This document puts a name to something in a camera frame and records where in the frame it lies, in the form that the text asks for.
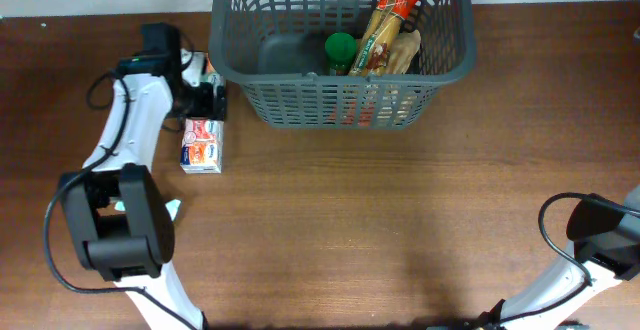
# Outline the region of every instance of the robotic arm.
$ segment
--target robotic arm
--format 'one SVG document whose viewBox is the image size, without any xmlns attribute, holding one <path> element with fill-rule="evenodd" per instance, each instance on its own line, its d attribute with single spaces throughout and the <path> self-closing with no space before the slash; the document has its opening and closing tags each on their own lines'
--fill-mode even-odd
<svg viewBox="0 0 640 330">
<path fill-rule="evenodd" d="M 180 32 L 166 24 L 142 28 L 144 50 L 119 62 L 111 113 L 98 146 L 83 170 L 61 177 L 45 215 L 45 255 L 53 275 L 79 293 L 126 292 L 152 329 L 207 329 L 207 320 L 186 295 L 171 261 L 175 234 L 150 171 L 158 134 L 167 116 L 222 120 L 224 94 L 200 83 L 203 54 L 180 52 Z M 78 260 L 116 288 L 82 289 L 56 269 L 48 226 L 57 199 Z M 579 198 L 567 228 L 566 252 L 544 231 L 546 207 Z M 103 216 L 115 200 L 125 214 Z M 561 194 L 541 210 L 543 237 L 560 257 L 526 290 L 465 330 L 554 329 L 598 293 L 640 272 L 640 187 L 626 207 L 597 195 Z"/>
</svg>

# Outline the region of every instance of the box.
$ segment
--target box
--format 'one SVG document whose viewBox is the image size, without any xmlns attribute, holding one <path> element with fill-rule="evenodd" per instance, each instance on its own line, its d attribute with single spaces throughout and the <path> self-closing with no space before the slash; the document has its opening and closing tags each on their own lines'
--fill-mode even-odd
<svg viewBox="0 0 640 330">
<path fill-rule="evenodd" d="M 187 174 L 222 172 L 223 125 L 217 120 L 185 120 L 180 166 Z"/>
</svg>

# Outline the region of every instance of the wooden tabletop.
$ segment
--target wooden tabletop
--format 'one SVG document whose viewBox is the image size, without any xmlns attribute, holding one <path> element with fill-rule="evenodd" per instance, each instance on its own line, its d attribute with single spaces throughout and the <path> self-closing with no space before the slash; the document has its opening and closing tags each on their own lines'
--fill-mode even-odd
<svg viewBox="0 0 640 330">
<path fill-rule="evenodd" d="M 231 86 L 222 175 L 185 175 L 181 136 L 160 134 L 154 180 L 184 202 L 174 264 L 211 323 L 473 318 L 555 257 L 537 228 L 544 200 L 622 201 L 640 182 L 637 2 L 475 6 L 474 18 L 475 69 L 404 131 L 277 130 Z M 153 21 L 207 48 L 209 14 L 0 22 L 2 329 L 146 328 L 122 294 L 56 283 L 41 232 L 58 176 L 82 165 L 108 115 L 87 109 L 87 87 Z M 574 204 L 548 215 L 560 243 Z M 59 208 L 52 247 L 74 283 L 104 285 L 80 267 Z M 572 318 L 635 329 L 638 314 L 634 281 Z"/>
</svg>

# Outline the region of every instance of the basket rim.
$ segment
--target basket rim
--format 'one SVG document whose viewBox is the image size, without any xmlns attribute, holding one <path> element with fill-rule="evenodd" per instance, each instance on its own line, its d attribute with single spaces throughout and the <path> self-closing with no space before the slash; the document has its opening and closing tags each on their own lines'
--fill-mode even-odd
<svg viewBox="0 0 640 330">
<path fill-rule="evenodd" d="M 359 76 L 320 76 L 315 73 L 301 74 L 243 74 L 227 65 L 222 50 L 224 38 L 224 21 L 215 21 L 216 14 L 224 14 L 225 1 L 213 0 L 211 11 L 211 31 L 209 35 L 209 58 L 216 71 L 227 80 L 239 85 L 244 84 L 318 84 L 318 85 L 421 85 L 421 86 L 441 86 L 454 83 L 471 72 L 477 57 L 476 40 L 473 27 L 473 12 L 471 0 L 461 0 L 461 16 L 465 41 L 465 53 L 462 61 L 445 74 L 438 75 L 368 75 Z"/>
</svg>

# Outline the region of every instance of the pasta package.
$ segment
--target pasta package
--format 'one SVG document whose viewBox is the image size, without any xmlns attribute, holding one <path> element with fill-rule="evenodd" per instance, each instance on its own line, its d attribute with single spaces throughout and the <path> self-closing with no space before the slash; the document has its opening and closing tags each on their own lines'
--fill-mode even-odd
<svg viewBox="0 0 640 330">
<path fill-rule="evenodd" d="M 349 76 L 382 75 L 389 62 L 389 50 L 400 25 L 418 0 L 380 0 L 362 37 Z"/>
</svg>

